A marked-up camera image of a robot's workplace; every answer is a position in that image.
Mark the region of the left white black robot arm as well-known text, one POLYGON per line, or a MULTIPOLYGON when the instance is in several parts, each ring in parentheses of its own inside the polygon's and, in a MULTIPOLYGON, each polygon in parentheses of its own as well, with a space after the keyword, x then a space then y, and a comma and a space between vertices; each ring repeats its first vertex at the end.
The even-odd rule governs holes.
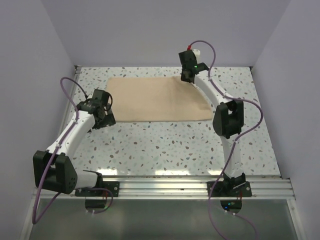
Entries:
POLYGON ((103 193, 103 177, 90 170, 76 170, 72 158, 86 134, 115 125, 113 98, 109 92, 95 89, 91 98, 81 101, 57 140, 46 150, 33 155, 35 186, 62 194, 86 189, 92 196, 103 193))

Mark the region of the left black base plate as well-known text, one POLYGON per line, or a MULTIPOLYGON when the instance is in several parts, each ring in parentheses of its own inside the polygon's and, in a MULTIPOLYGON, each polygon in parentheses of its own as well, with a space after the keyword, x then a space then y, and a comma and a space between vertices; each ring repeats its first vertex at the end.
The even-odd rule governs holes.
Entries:
POLYGON ((75 190, 76 197, 111 197, 117 198, 119 196, 120 182, 107 181, 103 182, 100 187, 93 188, 79 188, 75 190))

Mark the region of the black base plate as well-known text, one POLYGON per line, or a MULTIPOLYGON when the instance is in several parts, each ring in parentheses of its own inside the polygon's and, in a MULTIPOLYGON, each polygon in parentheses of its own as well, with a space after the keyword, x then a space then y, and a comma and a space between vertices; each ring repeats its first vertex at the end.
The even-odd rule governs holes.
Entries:
POLYGON ((222 181, 218 181, 213 188, 211 193, 212 186, 214 185, 214 181, 208 181, 206 183, 208 196, 213 198, 232 198, 232 197, 252 197, 251 185, 248 181, 244 184, 236 187, 227 189, 222 181))
POLYGON ((93 188, 79 188, 75 190, 76 197, 111 197, 117 198, 119 196, 120 182, 107 181, 103 182, 100 187, 93 188))

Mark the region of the beige cloth surgical kit wrap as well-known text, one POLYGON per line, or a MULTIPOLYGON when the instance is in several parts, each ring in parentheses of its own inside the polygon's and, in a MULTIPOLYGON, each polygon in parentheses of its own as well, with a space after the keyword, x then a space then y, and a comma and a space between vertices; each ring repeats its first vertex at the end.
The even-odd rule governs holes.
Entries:
POLYGON ((213 118, 211 105, 192 84, 179 76, 111 77, 106 91, 113 97, 116 121, 190 122, 213 118))

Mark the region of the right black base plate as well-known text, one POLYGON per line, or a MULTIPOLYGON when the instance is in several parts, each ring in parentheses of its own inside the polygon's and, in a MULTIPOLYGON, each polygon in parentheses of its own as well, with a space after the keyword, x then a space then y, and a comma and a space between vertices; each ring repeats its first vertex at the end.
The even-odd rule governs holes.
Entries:
POLYGON ((213 188, 211 193, 212 186, 214 185, 214 181, 208 181, 206 183, 208 196, 213 198, 232 198, 232 197, 252 197, 251 185, 248 181, 244 184, 236 187, 227 189, 222 181, 218 181, 213 188))

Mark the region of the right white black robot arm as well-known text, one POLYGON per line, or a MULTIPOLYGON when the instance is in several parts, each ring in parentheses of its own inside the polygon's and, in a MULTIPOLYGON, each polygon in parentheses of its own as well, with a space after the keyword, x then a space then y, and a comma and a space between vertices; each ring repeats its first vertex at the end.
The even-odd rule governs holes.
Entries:
POLYGON ((187 49, 178 54, 181 64, 181 80, 192 83, 200 88, 215 107, 212 126, 220 137, 224 167, 221 172, 222 181, 208 183, 210 197, 235 196, 246 184, 246 175, 242 169, 240 147, 236 137, 244 126, 244 104, 241 100, 228 99, 219 85, 214 85, 211 79, 204 80, 197 76, 202 71, 208 71, 205 63, 198 63, 195 53, 187 49))

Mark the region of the aluminium front rail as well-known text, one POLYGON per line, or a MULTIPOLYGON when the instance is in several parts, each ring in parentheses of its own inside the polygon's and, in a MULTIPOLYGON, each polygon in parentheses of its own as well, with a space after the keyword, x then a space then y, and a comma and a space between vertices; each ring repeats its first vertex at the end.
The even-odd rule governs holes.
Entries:
MULTIPOLYGON (((120 200, 207 200, 214 176, 105 176, 103 183, 120 200)), ((292 200, 295 194, 291 181, 277 177, 247 178, 249 185, 228 194, 214 195, 214 199, 234 200, 292 200)))

